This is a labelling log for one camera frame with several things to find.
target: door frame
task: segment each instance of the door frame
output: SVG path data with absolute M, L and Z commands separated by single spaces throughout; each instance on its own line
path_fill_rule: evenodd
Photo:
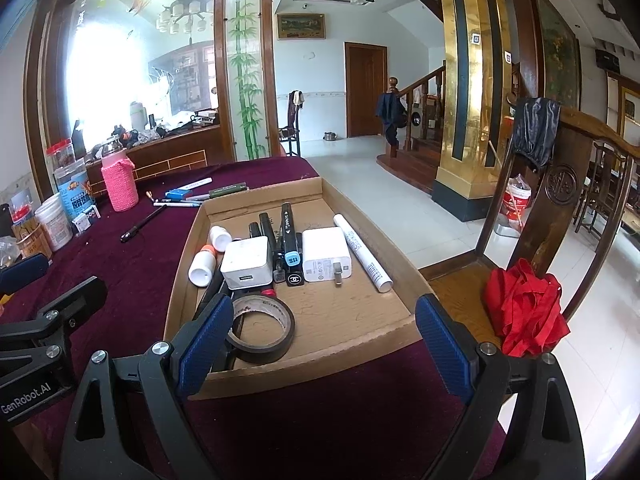
M 368 48 L 371 50 L 380 50 L 383 52 L 383 65 L 382 65 L 382 72 L 385 76 L 385 80 L 384 80 L 384 87 L 386 88 L 386 84 L 388 81 L 388 73 L 386 70 L 386 66 L 387 66 L 387 52 L 386 52 L 386 46 L 383 45 L 372 45 L 372 44 L 368 44 L 368 43 L 351 43 L 349 41 L 345 41 L 344 42 L 344 78 L 346 81 L 346 101 L 347 101 L 347 138 L 351 137 L 351 131 L 353 129 L 353 125 L 352 125 L 352 119 L 351 119 L 351 107 L 353 106 L 353 104 L 351 103 L 351 93 L 350 93 L 350 86 L 351 86 L 351 75 L 350 75 L 350 70 L 349 70 L 349 66 L 350 66 L 350 62 L 351 62 L 351 53 L 350 50 L 352 48 Z

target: black stripe on pillar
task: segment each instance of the black stripe on pillar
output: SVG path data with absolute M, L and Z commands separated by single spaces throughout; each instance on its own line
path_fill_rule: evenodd
M 502 36 L 500 34 L 500 16 L 498 15 L 497 0 L 486 0 L 489 4 L 489 25 L 491 27 L 491 50 L 493 60 L 494 84 L 492 85 L 491 118 L 489 120 L 489 140 L 494 148 L 498 149 L 500 138 L 500 117 L 502 116 Z M 495 155 L 491 148 L 487 147 L 484 165 L 495 166 Z
M 465 151 L 466 118 L 469 106 L 469 38 L 466 28 L 465 0 L 453 0 L 458 44 L 458 98 L 453 133 L 453 158 L 462 160 Z

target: purple tablecloth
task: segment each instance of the purple tablecloth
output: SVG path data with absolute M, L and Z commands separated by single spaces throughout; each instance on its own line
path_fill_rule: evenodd
M 144 196 L 211 176 L 211 187 L 249 188 L 316 176 L 306 160 L 267 158 L 157 177 L 139 184 L 140 202 L 122 213 L 99 205 L 102 219 L 57 252 L 47 275 L 7 303 L 0 322 L 36 311 L 90 276 L 107 284 L 104 307 L 72 340 L 80 377 L 91 354 L 145 352 L 162 338 L 175 271 L 195 211 L 169 209 L 127 244 L 120 235 L 152 212 Z M 141 397 L 132 400 L 136 429 L 152 463 L 171 477 Z M 73 396 L 33 418 L 57 462 Z M 419 342 L 329 377 L 249 396 L 188 402 L 191 425 L 225 480 L 414 479 L 426 471 L 462 405 L 450 396 Z M 478 475 L 491 471 L 504 441 L 498 424 Z

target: cardboard tray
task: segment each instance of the cardboard tray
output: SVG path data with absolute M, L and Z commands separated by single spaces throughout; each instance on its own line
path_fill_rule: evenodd
M 191 320 L 204 289 L 187 277 L 194 255 L 207 242 L 212 225 L 233 237 L 248 237 L 248 225 L 266 211 L 280 228 L 280 205 L 291 202 L 296 230 L 334 226 L 341 213 L 394 281 L 380 294 L 353 253 L 353 273 L 341 287 L 334 282 L 276 286 L 296 319 L 296 332 L 282 359 L 251 365 L 236 359 L 233 370 L 210 373 L 194 399 L 212 399 L 281 388 L 371 361 L 420 340 L 414 321 L 416 300 L 432 292 L 404 254 L 350 200 L 320 177 L 277 184 L 206 201 L 200 207 L 180 258 L 164 327 L 171 341 Z M 241 338 L 269 342 L 282 333 L 271 317 L 249 314 Z

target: white charger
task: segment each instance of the white charger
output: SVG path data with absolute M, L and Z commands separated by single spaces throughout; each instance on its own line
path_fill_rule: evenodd
M 307 229 L 302 233 L 302 271 L 307 282 L 337 285 L 351 276 L 351 255 L 339 227 Z
M 269 285 L 273 281 L 272 263 L 268 238 L 247 238 L 226 246 L 220 272 L 230 290 Z

